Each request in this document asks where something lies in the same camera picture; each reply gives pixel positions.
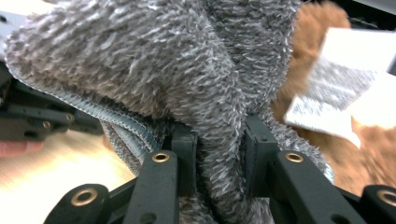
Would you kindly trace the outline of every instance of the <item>brown fur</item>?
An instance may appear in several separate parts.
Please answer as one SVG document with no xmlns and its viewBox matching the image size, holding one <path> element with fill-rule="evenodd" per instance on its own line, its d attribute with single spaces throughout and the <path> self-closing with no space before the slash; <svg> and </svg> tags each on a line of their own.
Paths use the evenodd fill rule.
<svg viewBox="0 0 396 224">
<path fill-rule="evenodd" d="M 304 4 L 295 27 L 287 81 L 272 103 L 275 118 L 280 122 L 283 122 L 294 95 L 304 93 L 307 76 L 318 57 L 328 28 L 349 28 L 350 24 L 343 9 L 326 2 L 322 5 Z M 353 121 L 353 130 L 361 140 L 361 149 L 346 139 L 299 128 L 295 130 L 325 155 L 334 169 L 336 186 L 358 195 L 369 184 L 396 187 L 396 128 L 364 127 Z"/>
</svg>

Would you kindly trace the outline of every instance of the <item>fuzzy gray fabric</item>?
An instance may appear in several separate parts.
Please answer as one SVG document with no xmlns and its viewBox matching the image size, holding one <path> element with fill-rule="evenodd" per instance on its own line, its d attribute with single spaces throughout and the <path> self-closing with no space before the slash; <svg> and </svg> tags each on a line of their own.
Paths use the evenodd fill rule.
<svg viewBox="0 0 396 224">
<path fill-rule="evenodd" d="M 191 126 L 199 193 L 181 223 L 271 223 L 266 199 L 246 195 L 239 143 L 259 114 L 281 149 L 316 148 L 279 124 L 269 103 L 286 75 L 298 0 L 76 0 L 32 18 L 7 41 L 15 78 L 99 118 L 138 174 L 174 121 Z"/>
</svg>

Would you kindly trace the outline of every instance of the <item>towel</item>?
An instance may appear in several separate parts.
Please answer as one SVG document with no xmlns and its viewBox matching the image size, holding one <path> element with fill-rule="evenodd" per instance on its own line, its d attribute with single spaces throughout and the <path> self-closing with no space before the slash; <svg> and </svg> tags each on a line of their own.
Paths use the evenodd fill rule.
<svg viewBox="0 0 396 224">
<path fill-rule="evenodd" d="M 101 120 L 138 175 L 175 122 L 198 148 L 198 192 L 180 199 L 180 223 L 272 223 L 247 196 L 239 148 L 257 114 L 281 150 L 322 155 L 279 124 L 270 103 L 290 59 L 298 0 L 74 0 L 29 19 L 7 40 L 6 63 L 26 85 Z"/>
</svg>

